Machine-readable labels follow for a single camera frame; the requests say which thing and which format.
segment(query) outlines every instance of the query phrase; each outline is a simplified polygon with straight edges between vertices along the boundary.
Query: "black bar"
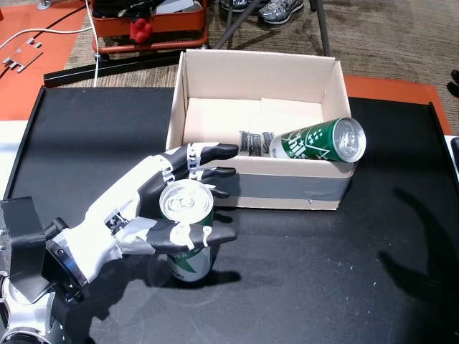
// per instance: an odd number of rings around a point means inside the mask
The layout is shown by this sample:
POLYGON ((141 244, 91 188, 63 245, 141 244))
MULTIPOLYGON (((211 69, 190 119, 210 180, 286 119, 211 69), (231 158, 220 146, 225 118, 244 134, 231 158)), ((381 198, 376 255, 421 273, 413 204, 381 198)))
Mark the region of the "black bar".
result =
MULTIPOLYGON (((114 75, 134 70, 145 70, 154 67, 177 65, 180 60, 181 50, 175 52, 163 52, 149 54, 139 57, 129 57, 127 59, 111 60, 99 64, 98 74, 100 77, 114 75)), ((94 78, 95 64, 88 66, 61 70, 43 75, 44 86, 56 87, 70 84, 81 80, 94 78)))
POLYGON ((38 92, 37 99, 35 100, 34 107, 32 108, 32 112, 29 117, 29 121, 27 122, 26 129, 24 130, 24 134, 21 139, 21 143, 17 149, 16 158, 14 159, 13 168, 11 169, 11 174, 9 175, 8 184, 6 185, 5 194, 3 199, 10 199, 13 193, 13 185, 16 183, 17 174, 19 172, 19 165, 22 162, 22 158, 25 153, 25 147, 29 141, 29 132, 32 129, 32 125, 35 121, 36 114, 38 113, 38 108, 42 102, 44 97, 44 93, 46 92, 46 88, 44 86, 40 87, 40 91, 38 92))
POLYGON ((322 0, 313 0, 317 7, 318 26, 321 29, 323 55, 330 56, 330 42, 328 41, 328 30, 325 19, 325 10, 323 9, 322 0))

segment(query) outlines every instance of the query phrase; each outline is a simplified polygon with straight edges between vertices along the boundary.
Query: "aluminum can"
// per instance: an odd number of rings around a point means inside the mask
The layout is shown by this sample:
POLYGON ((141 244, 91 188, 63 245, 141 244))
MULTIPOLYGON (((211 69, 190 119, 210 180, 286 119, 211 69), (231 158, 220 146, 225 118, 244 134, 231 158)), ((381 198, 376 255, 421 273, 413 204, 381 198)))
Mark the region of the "aluminum can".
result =
MULTIPOLYGON (((159 207, 169 220, 212 225, 214 198, 210 190, 198 181, 181 179, 170 183, 159 197, 159 207)), ((212 268, 212 248, 168 254, 167 262, 175 278, 195 282, 205 277, 212 268)))
POLYGON ((363 156, 365 148, 365 132, 359 122, 338 118, 275 136, 270 156, 354 163, 363 156))

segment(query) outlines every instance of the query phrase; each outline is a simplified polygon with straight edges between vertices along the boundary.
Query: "white robotic hand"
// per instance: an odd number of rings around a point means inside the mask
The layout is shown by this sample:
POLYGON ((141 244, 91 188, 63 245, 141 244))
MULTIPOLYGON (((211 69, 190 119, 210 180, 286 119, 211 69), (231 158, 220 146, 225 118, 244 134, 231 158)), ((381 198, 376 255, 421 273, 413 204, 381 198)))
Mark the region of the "white robotic hand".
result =
MULTIPOLYGON (((237 149, 236 145, 193 143, 143 159, 89 207, 83 223, 53 237, 48 251, 83 287, 106 262, 122 254, 187 252, 236 239, 234 229, 228 227, 219 226, 204 238, 203 226, 161 219, 158 200, 168 183, 181 178, 206 183, 211 177, 234 175, 233 168, 201 165, 232 158, 237 149)), ((210 191, 214 196, 229 196, 213 187, 210 191)))

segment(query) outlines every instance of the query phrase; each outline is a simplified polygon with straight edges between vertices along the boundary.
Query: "open box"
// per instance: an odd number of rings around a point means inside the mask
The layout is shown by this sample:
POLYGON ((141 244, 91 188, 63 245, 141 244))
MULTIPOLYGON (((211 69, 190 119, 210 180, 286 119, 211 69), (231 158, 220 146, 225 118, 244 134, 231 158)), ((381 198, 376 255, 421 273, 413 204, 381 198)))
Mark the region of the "open box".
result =
MULTIPOLYGON (((191 142, 241 146, 241 132, 281 134, 351 117, 339 61, 269 52, 188 50, 177 73, 166 149, 191 142)), ((211 166, 237 169, 218 178, 221 206, 272 209, 338 207, 354 163, 238 155, 211 166)))

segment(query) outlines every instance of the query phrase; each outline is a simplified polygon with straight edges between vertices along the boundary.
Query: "can lid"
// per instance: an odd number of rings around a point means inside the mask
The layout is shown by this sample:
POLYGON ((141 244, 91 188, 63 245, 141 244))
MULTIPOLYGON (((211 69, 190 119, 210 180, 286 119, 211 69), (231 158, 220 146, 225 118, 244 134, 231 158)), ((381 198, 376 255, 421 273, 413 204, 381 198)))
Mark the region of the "can lid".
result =
POLYGON ((333 128, 333 145, 342 161, 355 163, 365 152, 364 129, 353 118, 341 118, 333 128))
POLYGON ((167 219, 195 224, 209 215, 214 198, 203 183, 181 179, 163 190, 159 196, 159 206, 167 219))

